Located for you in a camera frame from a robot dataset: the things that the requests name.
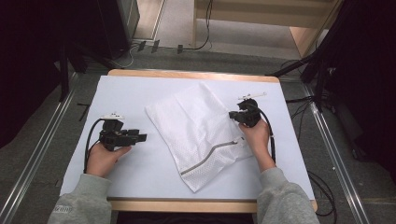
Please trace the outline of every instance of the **gray sleeve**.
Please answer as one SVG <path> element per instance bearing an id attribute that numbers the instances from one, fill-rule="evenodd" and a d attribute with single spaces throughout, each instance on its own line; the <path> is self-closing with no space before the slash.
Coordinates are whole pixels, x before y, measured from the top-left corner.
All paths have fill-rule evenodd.
<path id="1" fill-rule="evenodd" d="M 111 204 L 107 201 L 110 181 L 94 175 L 81 175 L 73 192 L 56 203 L 48 223 L 110 223 Z"/>
<path id="2" fill-rule="evenodd" d="M 279 168 L 261 174 L 262 193 L 257 199 L 259 223 L 319 223 L 311 202 L 297 184 Z"/>

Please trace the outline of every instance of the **white cloth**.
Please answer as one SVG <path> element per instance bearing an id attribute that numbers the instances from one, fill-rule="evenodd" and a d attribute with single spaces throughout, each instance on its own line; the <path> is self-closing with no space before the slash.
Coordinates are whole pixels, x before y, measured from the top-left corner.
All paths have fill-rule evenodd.
<path id="1" fill-rule="evenodd" d="M 149 105 L 146 112 L 193 192 L 226 166 L 252 155 L 227 108 L 204 83 Z"/>

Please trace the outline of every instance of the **zipper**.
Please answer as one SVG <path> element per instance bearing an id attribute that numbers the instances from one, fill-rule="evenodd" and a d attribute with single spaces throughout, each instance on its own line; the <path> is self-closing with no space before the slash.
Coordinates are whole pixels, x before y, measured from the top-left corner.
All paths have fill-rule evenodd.
<path id="1" fill-rule="evenodd" d="M 212 153 L 213 153 L 216 149 L 218 149 L 219 147 L 227 147 L 227 146 L 232 146 L 232 145 L 236 145 L 236 144 L 238 144 L 238 141 L 237 141 L 237 140 L 233 140 L 233 141 L 231 141 L 231 142 L 221 143 L 221 144 L 217 144 L 217 145 L 213 146 L 212 149 L 210 149 L 210 152 L 207 154 L 207 156 L 206 156 L 202 161 L 198 162 L 197 164 L 195 164 L 195 165 L 192 166 L 191 168 L 189 168 L 189 169 L 187 169 L 187 170 L 181 172 L 180 174 L 181 174 L 181 175 L 184 175 L 184 174 L 186 174 L 186 173 L 188 173 L 188 172 L 190 172 L 190 171 L 195 170 L 196 168 L 198 168 L 198 167 L 201 166 L 202 164 L 204 164 L 204 163 L 209 159 L 209 157 L 212 155 Z"/>

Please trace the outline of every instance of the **wooden table edge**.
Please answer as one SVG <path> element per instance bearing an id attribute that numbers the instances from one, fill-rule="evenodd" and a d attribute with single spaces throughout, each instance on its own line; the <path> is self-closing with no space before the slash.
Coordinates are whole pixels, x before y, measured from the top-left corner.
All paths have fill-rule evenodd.
<path id="1" fill-rule="evenodd" d="M 256 81 L 279 83 L 277 77 L 267 77 L 260 75 L 237 75 L 213 72 L 190 72 L 172 70 L 123 70 L 113 69 L 108 72 L 114 77 L 170 77 L 170 78 L 196 78 L 211 80 L 231 80 L 231 81 Z"/>
<path id="2" fill-rule="evenodd" d="M 255 200 L 222 201 L 210 200 L 164 200 L 164 199 L 113 199 L 108 200 L 115 211 L 136 212 L 188 212 L 188 213 L 257 213 Z M 316 212 L 318 204 L 311 200 L 312 208 Z"/>

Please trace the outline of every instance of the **hand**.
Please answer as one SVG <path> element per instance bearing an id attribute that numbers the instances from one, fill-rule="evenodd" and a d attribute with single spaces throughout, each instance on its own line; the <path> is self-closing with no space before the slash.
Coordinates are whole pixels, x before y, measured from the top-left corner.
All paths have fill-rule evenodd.
<path id="1" fill-rule="evenodd" d="M 122 147 L 115 151 L 108 151 L 101 143 L 94 145 L 88 158 L 87 174 L 106 177 L 118 159 L 130 150 L 131 147 Z"/>
<path id="2" fill-rule="evenodd" d="M 248 145 L 253 152 L 268 148 L 269 127 L 264 120 L 260 119 L 253 128 L 239 123 L 239 128 L 245 134 Z"/>
<path id="3" fill-rule="evenodd" d="M 263 172 L 264 170 L 276 167 L 274 160 L 268 152 L 268 124 L 264 120 L 260 119 L 253 128 L 248 128 L 246 125 L 241 123 L 239 123 L 239 128 L 247 138 L 247 143 L 256 157 L 260 171 Z"/>

